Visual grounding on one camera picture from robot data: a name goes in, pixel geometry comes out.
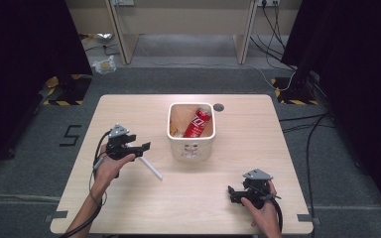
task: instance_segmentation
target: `red can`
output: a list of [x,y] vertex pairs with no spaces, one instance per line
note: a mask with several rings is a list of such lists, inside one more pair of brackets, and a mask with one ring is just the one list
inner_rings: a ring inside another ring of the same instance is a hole
[[210,119],[211,113],[208,110],[199,107],[194,113],[188,128],[185,130],[184,137],[199,137]]

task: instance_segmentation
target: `human hand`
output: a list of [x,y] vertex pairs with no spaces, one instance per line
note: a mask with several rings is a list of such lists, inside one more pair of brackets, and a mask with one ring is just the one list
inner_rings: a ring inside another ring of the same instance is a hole
[[100,158],[103,157],[103,162],[97,169],[95,174],[95,182],[93,185],[93,188],[103,192],[105,192],[110,186],[110,183],[118,175],[120,169],[135,159],[135,155],[130,154],[120,160],[113,160],[105,154],[106,146],[107,145],[104,144],[100,148]]
[[[271,188],[271,193],[276,195],[277,191],[270,180],[268,180],[268,185]],[[258,226],[262,233],[269,238],[281,237],[277,210],[272,201],[265,201],[264,206],[259,210],[246,197],[242,197],[241,201],[253,216],[251,226]]]

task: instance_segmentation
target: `wooden table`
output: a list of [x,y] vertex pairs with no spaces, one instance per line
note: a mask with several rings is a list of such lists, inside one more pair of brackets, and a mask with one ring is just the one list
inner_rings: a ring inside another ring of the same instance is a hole
[[[224,106],[215,112],[216,137],[211,157],[184,163],[172,157],[167,136],[168,110],[174,102]],[[115,123],[137,135],[133,145],[151,142],[145,158],[163,174],[159,180],[140,160],[120,171],[91,233],[103,234],[259,234],[241,204],[231,203],[227,187],[243,190],[242,176],[260,169],[273,176],[283,199],[284,234],[308,234],[311,222],[295,169],[267,95],[104,95],[95,110],[58,207],[66,218],[51,229],[64,233],[88,194],[91,165],[99,139]]]

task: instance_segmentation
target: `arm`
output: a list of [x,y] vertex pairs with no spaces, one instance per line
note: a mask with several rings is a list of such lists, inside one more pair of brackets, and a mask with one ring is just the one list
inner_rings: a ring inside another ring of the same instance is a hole
[[[268,184],[271,188],[271,193],[277,194],[272,182],[268,181]],[[265,201],[264,206],[260,210],[245,197],[242,197],[241,201],[253,216],[252,226],[258,226],[262,233],[269,238],[281,237],[277,210],[272,201]]]
[[[101,147],[101,152],[106,150],[106,145]],[[116,177],[117,173],[124,165],[135,159],[135,155],[131,154],[124,157],[121,160],[115,161],[108,156],[104,157],[103,163],[97,169],[95,174],[95,182],[91,188],[90,194],[85,199],[81,209],[73,220],[72,224],[69,226],[66,232],[75,229],[76,227],[83,224],[88,218],[92,216],[94,211],[97,209],[100,201],[103,197],[104,192],[110,186],[111,181]],[[89,224],[84,229],[80,230],[78,233],[72,235],[71,237],[86,237],[88,235],[91,224]]]

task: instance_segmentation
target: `white stick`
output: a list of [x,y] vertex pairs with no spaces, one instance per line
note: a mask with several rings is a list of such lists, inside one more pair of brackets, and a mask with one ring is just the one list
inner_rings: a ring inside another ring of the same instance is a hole
[[[127,143],[126,146],[132,147],[132,144]],[[139,157],[139,159],[154,173],[154,175],[156,175],[160,180],[163,180],[163,175],[160,174],[160,172],[158,172],[156,168],[154,168],[153,165],[151,165],[151,163],[145,159],[145,157]]]

